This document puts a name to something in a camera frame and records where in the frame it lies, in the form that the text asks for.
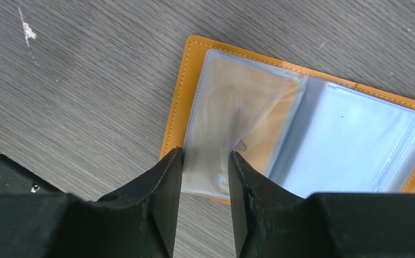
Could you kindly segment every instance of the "white scratch mark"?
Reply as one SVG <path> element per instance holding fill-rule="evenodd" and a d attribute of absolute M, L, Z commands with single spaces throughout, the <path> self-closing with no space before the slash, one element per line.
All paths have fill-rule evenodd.
<path fill-rule="evenodd" d="M 21 22 L 23 24 L 25 42 L 27 44 L 27 47 L 30 47 L 30 45 L 28 44 L 28 39 L 36 39 L 37 34 L 32 31 L 32 29 L 29 27 L 28 23 L 24 22 L 24 17 L 22 15 L 21 8 L 18 7 L 18 11 L 19 11 L 19 15 L 21 16 Z"/>
<path fill-rule="evenodd" d="M 327 43 L 327 40 L 324 43 L 322 43 L 321 46 L 319 46 L 318 50 L 320 50 L 326 43 Z"/>

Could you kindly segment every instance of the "gray wooden surface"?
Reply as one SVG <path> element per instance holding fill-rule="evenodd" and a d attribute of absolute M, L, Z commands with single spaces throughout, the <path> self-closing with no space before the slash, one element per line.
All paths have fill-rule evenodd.
<path fill-rule="evenodd" d="M 0 0 L 0 151 L 86 199 L 135 178 L 191 34 L 415 98 L 415 0 Z M 175 257 L 234 256 L 229 206 L 182 195 L 177 230 Z"/>

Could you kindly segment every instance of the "black object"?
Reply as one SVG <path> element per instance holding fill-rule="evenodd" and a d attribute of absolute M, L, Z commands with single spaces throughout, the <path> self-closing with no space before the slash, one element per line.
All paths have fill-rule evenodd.
<path fill-rule="evenodd" d="M 234 152 L 229 186 L 237 257 L 415 257 L 415 195 L 302 199 Z"/>
<path fill-rule="evenodd" d="M 13 178 L 3 188 L 12 194 L 0 194 L 0 258 L 171 257 L 181 165 L 181 149 L 173 149 L 128 184 L 85 202 L 0 154 L 1 177 Z M 40 190 L 31 191 L 36 182 Z"/>

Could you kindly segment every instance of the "card holder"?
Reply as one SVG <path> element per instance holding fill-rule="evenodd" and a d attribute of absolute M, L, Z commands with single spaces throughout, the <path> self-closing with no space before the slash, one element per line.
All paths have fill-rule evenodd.
<path fill-rule="evenodd" d="M 175 146 L 183 191 L 217 200 L 229 198 L 232 149 L 302 197 L 415 192 L 415 101 L 199 36 L 187 41 L 161 156 Z"/>

